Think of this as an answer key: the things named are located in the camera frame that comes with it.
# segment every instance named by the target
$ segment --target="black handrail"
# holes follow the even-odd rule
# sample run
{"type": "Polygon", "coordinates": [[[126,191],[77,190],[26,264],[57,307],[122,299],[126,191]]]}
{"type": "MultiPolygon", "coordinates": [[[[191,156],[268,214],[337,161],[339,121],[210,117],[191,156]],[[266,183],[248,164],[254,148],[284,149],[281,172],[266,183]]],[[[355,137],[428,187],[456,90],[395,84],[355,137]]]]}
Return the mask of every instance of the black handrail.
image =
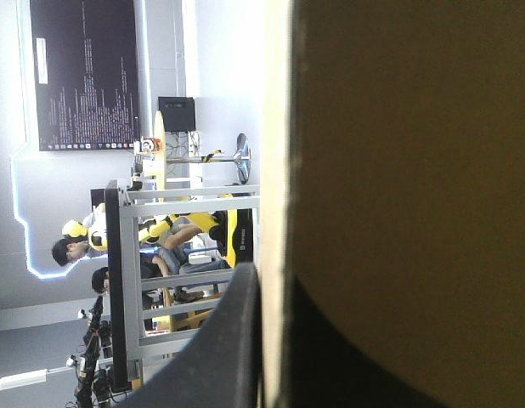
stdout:
{"type": "Polygon", "coordinates": [[[121,230],[119,224],[119,186],[111,180],[104,191],[108,270],[110,274],[111,339],[113,344],[114,390],[131,388],[127,374],[127,344],[123,308],[123,276],[121,267],[121,230]]]}

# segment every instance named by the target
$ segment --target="large screen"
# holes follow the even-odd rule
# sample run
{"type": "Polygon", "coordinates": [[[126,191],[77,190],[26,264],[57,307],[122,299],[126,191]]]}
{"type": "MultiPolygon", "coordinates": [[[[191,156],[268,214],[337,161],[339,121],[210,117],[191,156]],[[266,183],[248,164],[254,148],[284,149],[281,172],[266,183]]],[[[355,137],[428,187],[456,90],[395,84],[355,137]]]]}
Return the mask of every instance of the large screen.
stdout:
{"type": "Polygon", "coordinates": [[[31,0],[40,150],[132,149],[133,0],[31,0]]]}

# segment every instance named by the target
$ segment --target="shoe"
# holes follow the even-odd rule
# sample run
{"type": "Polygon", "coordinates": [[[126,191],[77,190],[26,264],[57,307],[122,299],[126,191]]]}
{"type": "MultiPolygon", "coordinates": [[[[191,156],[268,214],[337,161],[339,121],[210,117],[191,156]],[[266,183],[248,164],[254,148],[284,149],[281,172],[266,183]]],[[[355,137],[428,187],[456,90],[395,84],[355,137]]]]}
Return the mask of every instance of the shoe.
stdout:
{"type": "Polygon", "coordinates": [[[174,293],[174,300],[178,303],[191,303],[203,297],[204,292],[186,292],[182,290],[178,294],[174,293]]]}

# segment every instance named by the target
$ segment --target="black hair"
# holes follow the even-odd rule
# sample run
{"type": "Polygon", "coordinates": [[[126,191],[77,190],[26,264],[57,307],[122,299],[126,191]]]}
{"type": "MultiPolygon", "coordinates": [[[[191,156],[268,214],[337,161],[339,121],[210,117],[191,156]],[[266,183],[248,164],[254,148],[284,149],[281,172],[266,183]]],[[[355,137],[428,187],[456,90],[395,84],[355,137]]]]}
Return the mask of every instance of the black hair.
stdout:
{"type": "Polygon", "coordinates": [[[65,266],[68,263],[66,253],[68,252],[68,244],[70,243],[70,240],[62,238],[55,242],[51,248],[51,255],[53,255],[53,259],[60,266],[65,266]]]}
{"type": "Polygon", "coordinates": [[[108,277],[106,273],[108,272],[108,267],[104,266],[103,268],[97,269],[93,272],[93,279],[91,280],[91,286],[93,290],[97,293],[104,292],[104,280],[108,277]]]}

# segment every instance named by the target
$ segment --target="man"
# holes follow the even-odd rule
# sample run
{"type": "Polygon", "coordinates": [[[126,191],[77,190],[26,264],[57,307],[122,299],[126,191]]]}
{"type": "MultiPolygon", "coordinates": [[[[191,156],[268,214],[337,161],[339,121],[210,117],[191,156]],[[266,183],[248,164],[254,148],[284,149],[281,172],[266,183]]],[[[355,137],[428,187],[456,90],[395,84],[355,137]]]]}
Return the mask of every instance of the man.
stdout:
{"type": "MultiPolygon", "coordinates": [[[[141,278],[151,279],[162,276],[192,274],[194,272],[207,272],[209,270],[229,268],[229,265],[221,259],[211,261],[209,263],[192,265],[187,262],[187,257],[184,254],[183,256],[179,255],[180,253],[183,253],[183,249],[181,248],[174,248],[173,250],[161,248],[159,250],[158,255],[153,253],[140,253],[141,278]]],[[[107,267],[100,268],[93,273],[91,286],[93,287],[93,290],[97,293],[109,291],[110,276],[107,267]]],[[[200,298],[200,296],[201,292],[193,294],[186,292],[182,287],[174,288],[174,298],[179,303],[193,302],[197,298],[200,298]]]]}
{"type": "MultiPolygon", "coordinates": [[[[85,230],[88,229],[88,231],[101,230],[105,233],[104,203],[97,206],[93,212],[87,215],[79,227],[80,230],[83,228],[85,230]]],[[[96,258],[106,254],[106,250],[96,249],[95,246],[89,244],[87,232],[85,230],[78,233],[79,237],[66,236],[54,243],[51,248],[51,254],[58,265],[65,266],[68,263],[75,262],[85,256],[96,258]]],[[[171,228],[159,235],[156,243],[166,249],[172,249],[189,241],[201,232],[202,229],[195,224],[174,223],[171,228]]]]}

